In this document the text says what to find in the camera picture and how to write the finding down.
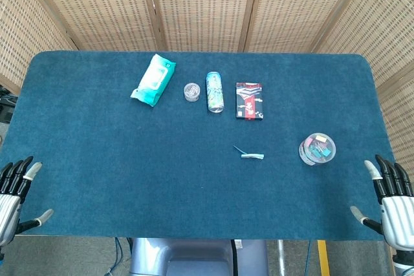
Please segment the clear plastic container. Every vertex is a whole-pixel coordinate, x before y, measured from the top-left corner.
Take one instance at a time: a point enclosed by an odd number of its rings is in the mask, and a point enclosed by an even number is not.
[[[322,133],[308,136],[299,146],[300,158],[308,165],[321,165],[335,157],[336,146],[331,137]]]

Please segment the round plastic container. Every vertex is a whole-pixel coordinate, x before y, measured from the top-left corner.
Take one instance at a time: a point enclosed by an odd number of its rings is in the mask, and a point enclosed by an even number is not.
[[[198,84],[189,83],[184,87],[184,97],[188,101],[197,101],[200,96],[200,87]]]
[[[299,146],[300,158],[308,165],[327,163],[334,158],[335,154],[334,141],[322,133],[311,134]]]

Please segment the yellow floor line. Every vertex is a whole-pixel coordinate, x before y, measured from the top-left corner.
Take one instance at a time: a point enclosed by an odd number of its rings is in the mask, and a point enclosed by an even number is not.
[[[319,262],[321,265],[321,276],[329,276],[328,253],[326,251],[326,242],[318,240]]]

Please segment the red and black box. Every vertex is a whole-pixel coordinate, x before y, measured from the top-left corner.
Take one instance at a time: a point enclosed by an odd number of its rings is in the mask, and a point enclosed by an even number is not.
[[[260,83],[235,84],[235,117],[245,120],[263,119],[262,86]]]

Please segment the woven room divider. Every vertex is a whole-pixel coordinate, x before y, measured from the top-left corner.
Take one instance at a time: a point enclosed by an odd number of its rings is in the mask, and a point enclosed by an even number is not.
[[[40,50],[358,53],[373,69],[395,156],[414,171],[413,8],[414,0],[3,0],[0,83],[18,93]]]

